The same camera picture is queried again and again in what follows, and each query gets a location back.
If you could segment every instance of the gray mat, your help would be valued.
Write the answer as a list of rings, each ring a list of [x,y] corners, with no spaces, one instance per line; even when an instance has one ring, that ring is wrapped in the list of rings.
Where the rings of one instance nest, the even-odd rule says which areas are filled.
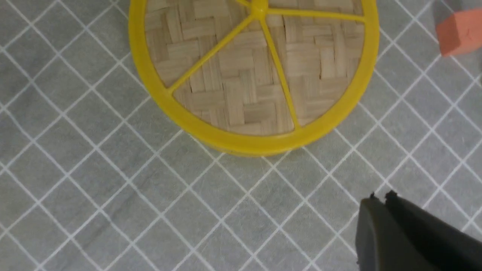
[[[379,0],[373,79],[325,138],[237,158],[139,80],[128,0],[0,0],[1,271],[354,271],[358,202],[393,189],[482,240],[482,50],[436,22],[480,0]]]

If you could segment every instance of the woven bamboo basket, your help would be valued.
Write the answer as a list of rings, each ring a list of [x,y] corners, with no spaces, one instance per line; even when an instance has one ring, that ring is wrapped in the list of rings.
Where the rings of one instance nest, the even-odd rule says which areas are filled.
[[[336,127],[366,89],[379,39],[375,0],[135,0],[129,32],[164,112],[246,156]]]

